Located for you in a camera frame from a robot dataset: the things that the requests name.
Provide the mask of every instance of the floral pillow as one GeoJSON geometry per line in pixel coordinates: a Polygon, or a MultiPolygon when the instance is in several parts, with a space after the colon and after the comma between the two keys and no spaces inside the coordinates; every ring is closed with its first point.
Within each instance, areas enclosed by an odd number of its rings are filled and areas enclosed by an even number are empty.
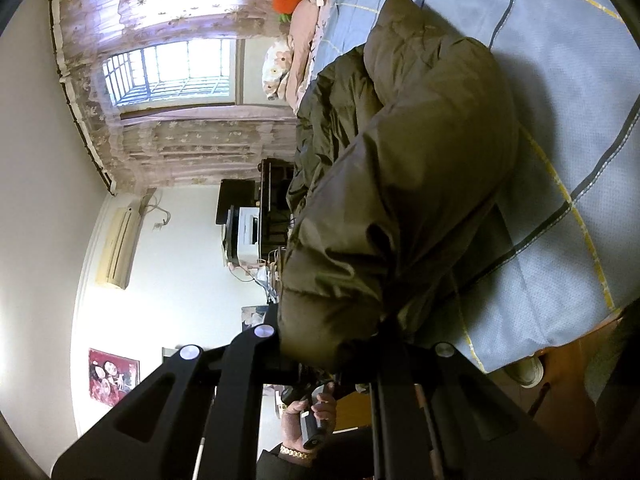
{"type": "Polygon", "coordinates": [[[269,101],[284,99],[292,58],[293,45],[287,36],[279,37],[267,50],[262,66],[262,89],[269,101]]]}

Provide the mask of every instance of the wall-mounted air conditioner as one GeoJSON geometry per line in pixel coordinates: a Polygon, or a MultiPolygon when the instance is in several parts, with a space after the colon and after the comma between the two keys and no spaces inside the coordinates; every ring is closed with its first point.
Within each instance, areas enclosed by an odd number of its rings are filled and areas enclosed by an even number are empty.
{"type": "Polygon", "coordinates": [[[98,284],[127,288],[139,226],[137,210],[131,207],[116,209],[100,258],[95,280],[98,284]]]}

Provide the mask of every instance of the camera rig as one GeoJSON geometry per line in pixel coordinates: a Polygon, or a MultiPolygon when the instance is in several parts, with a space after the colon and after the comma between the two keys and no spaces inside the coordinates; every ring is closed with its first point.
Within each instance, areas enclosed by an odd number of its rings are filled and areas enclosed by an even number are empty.
{"type": "MultiPolygon", "coordinates": [[[[203,438],[198,480],[255,478],[262,385],[308,380],[280,353],[276,310],[227,346],[183,347],[62,454],[52,480],[191,479],[203,438]],[[105,450],[126,468],[111,467],[105,450]]],[[[394,318],[336,381],[370,384],[377,479],[579,477],[574,460],[452,345],[407,345],[394,318]]]]}

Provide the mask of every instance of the hand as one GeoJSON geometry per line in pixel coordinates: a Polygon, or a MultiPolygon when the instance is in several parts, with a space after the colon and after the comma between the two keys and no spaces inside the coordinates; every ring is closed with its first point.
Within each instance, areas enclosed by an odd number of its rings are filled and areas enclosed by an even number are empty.
{"type": "MultiPolygon", "coordinates": [[[[327,434],[332,434],[335,429],[336,402],[332,395],[334,387],[334,383],[328,383],[327,393],[319,394],[316,399],[318,402],[311,406],[315,418],[326,421],[327,434]]],[[[308,400],[292,402],[282,414],[281,420],[282,445],[302,453],[309,453],[309,450],[302,446],[302,429],[300,428],[300,413],[305,411],[307,407],[308,400]]]]}

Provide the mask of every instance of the painting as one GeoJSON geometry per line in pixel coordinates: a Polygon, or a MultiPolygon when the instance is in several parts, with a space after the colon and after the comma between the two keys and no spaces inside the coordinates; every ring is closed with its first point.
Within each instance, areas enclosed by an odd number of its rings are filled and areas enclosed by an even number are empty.
{"type": "Polygon", "coordinates": [[[89,348],[89,396],[115,406],[140,383],[140,361],[89,348]]]}
{"type": "Polygon", "coordinates": [[[264,321],[268,305],[242,307],[242,330],[258,326],[264,321]]]}

